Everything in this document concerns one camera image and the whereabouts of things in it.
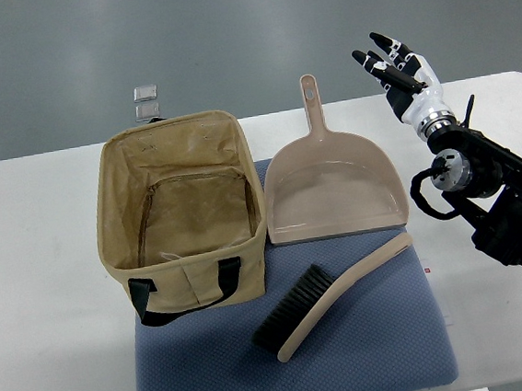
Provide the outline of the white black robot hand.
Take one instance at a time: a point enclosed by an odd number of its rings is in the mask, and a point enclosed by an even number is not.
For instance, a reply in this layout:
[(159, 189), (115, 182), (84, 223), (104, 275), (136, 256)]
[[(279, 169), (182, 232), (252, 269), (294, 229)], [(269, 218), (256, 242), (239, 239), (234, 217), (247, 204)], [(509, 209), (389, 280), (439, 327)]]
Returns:
[(399, 40), (371, 32), (384, 52), (354, 51), (352, 56), (383, 88), (396, 118), (413, 127), (426, 141), (436, 129), (457, 121), (443, 100), (444, 91), (431, 65)]

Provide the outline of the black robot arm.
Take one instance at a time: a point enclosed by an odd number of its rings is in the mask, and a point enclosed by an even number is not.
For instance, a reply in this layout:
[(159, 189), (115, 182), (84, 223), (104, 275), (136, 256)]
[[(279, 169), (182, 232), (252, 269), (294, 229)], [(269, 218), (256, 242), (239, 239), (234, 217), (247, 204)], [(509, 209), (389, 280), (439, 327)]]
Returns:
[(448, 109), (422, 112), (413, 126), (435, 155), (412, 178), (417, 207), (438, 220), (465, 219), (479, 251), (522, 267), (522, 157)]

